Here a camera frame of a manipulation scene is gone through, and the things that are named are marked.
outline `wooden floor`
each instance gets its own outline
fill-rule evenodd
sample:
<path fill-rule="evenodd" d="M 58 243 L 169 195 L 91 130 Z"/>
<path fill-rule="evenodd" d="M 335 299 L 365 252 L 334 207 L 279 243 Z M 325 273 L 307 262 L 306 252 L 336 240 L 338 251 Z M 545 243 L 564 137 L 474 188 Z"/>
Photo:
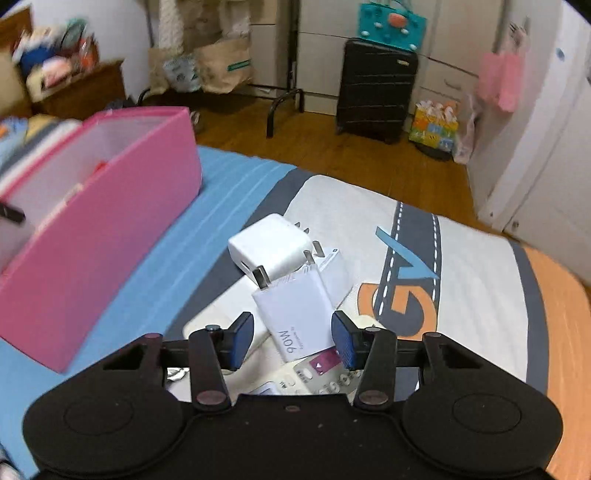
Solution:
<path fill-rule="evenodd" d="M 334 117 L 297 113 L 292 103 L 280 107 L 275 137 L 268 140 L 269 100 L 196 95 L 176 102 L 199 107 L 204 127 L 197 135 L 200 145 L 290 163 L 491 231 L 474 215 L 465 167 L 432 160 L 406 140 L 386 145 L 356 135 L 336 135 Z M 162 103 L 170 105 L 175 99 Z"/>

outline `wooden nightstand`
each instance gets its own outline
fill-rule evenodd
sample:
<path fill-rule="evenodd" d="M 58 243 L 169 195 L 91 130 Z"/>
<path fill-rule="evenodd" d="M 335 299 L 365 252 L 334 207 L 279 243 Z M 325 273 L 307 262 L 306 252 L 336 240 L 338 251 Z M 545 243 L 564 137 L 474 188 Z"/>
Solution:
<path fill-rule="evenodd" d="M 33 104 L 33 110 L 58 118 L 86 120 L 104 110 L 109 102 L 125 99 L 122 63 L 101 62 L 90 72 L 47 90 L 43 99 Z"/>

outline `teal bag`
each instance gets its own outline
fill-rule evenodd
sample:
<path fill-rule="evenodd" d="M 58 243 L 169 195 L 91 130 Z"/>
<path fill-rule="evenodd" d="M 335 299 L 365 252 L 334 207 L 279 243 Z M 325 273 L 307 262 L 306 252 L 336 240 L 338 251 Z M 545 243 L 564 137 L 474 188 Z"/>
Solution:
<path fill-rule="evenodd" d="M 361 4 L 359 38 L 403 50 L 419 51 L 427 29 L 427 19 L 413 13 L 410 0 L 394 3 L 400 4 L 401 7 L 391 7 L 389 0 L 387 0 L 387 4 L 378 2 Z M 391 14 L 405 17 L 406 26 L 403 28 L 393 27 L 388 22 Z"/>

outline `white charger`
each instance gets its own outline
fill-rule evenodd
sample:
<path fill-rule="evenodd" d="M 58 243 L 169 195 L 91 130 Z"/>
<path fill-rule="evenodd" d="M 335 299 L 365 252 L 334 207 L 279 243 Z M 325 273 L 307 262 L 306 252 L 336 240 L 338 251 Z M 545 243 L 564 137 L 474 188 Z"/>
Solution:
<path fill-rule="evenodd" d="M 252 298 L 285 362 L 335 345 L 331 332 L 334 308 L 316 264 L 304 265 L 271 284 L 264 268 L 257 268 L 255 274 L 263 278 Z"/>
<path fill-rule="evenodd" d="M 332 306 L 336 309 L 353 288 L 353 280 L 338 248 L 329 249 L 325 254 L 320 242 L 314 242 L 314 250 L 313 258 L 318 265 L 320 278 Z"/>
<path fill-rule="evenodd" d="M 253 282 L 252 271 L 263 265 L 271 281 L 289 275 L 305 262 L 312 240 L 281 215 L 273 213 L 228 240 L 234 263 Z"/>

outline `pink storage box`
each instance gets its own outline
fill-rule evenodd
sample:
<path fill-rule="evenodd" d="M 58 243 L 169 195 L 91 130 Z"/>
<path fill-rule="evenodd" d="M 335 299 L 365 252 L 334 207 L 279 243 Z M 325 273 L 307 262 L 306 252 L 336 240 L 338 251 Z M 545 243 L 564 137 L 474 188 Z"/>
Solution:
<path fill-rule="evenodd" d="M 64 371 L 200 186 L 188 109 L 87 120 L 0 192 L 27 216 L 21 226 L 0 220 L 0 336 Z"/>

